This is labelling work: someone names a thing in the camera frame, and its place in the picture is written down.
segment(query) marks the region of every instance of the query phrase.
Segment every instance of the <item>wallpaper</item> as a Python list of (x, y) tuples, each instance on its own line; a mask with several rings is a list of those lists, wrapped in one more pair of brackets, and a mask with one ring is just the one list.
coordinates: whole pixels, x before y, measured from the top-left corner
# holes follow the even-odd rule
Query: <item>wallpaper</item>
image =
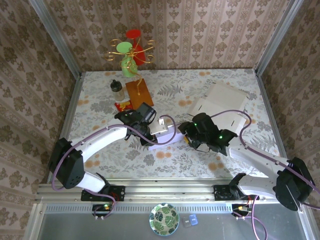
[[(305, 0), (262, 75), (289, 158), (320, 186), (320, 1)], [(320, 205), (313, 193), (310, 202)], [(315, 216), (320, 226), (319, 211)]]
[(74, 81), (28, 1), (1, 0), (1, 240), (23, 237)]
[(105, 61), (112, 39), (141, 30), (155, 63), (140, 69), (253, 68), (288, 0), (45, 0), (83, 72), (118, 70)]

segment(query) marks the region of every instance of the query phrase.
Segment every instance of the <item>small plate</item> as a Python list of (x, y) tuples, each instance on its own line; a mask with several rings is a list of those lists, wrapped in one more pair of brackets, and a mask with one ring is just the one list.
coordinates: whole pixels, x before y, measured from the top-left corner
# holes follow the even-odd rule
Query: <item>small plate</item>
[(161, 203), (155, 206), (149, 216), (151, 229), (160, 236), (173, 234), (179, 226), (179, 213), (169, 203)]

